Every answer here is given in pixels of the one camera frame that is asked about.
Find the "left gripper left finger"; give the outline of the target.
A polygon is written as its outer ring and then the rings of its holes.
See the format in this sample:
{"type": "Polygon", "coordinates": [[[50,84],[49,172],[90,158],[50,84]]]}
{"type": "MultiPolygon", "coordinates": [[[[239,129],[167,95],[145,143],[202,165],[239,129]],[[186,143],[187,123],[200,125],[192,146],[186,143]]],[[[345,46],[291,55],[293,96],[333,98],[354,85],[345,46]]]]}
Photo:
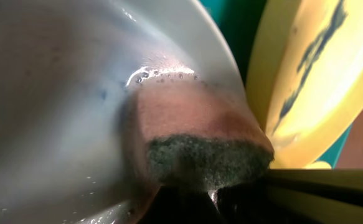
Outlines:
{"type": "Polygon", "coordinates": [[[162,187],[141,224],[221,224],[222,217],[207,192],[162,187]]]}

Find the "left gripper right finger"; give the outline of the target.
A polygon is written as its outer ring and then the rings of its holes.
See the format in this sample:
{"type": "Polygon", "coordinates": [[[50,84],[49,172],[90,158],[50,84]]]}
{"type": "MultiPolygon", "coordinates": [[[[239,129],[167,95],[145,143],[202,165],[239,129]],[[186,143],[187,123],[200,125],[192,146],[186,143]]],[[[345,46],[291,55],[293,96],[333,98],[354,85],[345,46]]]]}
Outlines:
{"type": "Polygon", "coordinates": [[[363,224],[363,170],[271,170],[217,205],[229,223],[363,224]]]}

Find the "pink green scrub sponge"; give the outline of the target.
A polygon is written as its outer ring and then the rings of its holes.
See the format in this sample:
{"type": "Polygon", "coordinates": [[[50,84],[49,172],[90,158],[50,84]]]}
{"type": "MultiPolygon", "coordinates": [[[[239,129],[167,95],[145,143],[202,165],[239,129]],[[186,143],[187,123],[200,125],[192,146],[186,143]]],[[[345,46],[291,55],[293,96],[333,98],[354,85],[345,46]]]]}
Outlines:
{"type": "Polygon", "coordinates": [[[274,149],[248,106],[204,83],[145,85],[128,103],[128,155],[153,186],[206,191],[265,173],[274,149]]]}

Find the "light blue plate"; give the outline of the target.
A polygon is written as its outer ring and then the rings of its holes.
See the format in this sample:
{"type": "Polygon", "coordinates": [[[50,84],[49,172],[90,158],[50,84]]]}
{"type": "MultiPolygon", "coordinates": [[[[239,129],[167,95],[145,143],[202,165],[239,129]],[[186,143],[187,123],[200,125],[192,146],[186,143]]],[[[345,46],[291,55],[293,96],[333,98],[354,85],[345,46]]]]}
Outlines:
{"type": "Polygon", "coordinates": [[[120,121],[169,75],[245,96],[199,1],[0,0],[0,223],[125,223],[120,121]]]}

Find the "teal plastic tray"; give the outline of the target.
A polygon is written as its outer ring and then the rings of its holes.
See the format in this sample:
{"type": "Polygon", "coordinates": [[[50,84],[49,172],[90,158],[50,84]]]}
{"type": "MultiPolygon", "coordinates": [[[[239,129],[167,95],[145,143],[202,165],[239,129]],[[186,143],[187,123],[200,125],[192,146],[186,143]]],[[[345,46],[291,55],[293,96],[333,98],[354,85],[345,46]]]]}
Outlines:
{"type": "Polygon", "coordinates": [[[245,83],[266,0],[200,0],[225,37],[245,83]]]}

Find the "lower yellow-green plate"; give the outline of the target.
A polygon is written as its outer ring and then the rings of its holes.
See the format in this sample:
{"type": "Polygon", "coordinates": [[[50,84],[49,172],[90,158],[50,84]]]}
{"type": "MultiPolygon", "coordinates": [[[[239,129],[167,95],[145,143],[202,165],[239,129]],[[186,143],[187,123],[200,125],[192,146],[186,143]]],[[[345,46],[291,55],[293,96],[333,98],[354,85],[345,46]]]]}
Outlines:
{"type": "Polygon", "coordinates": [[[310,169],[363,109],[363,0],[271,0],[247,72],[273,169],[310,169]]]}

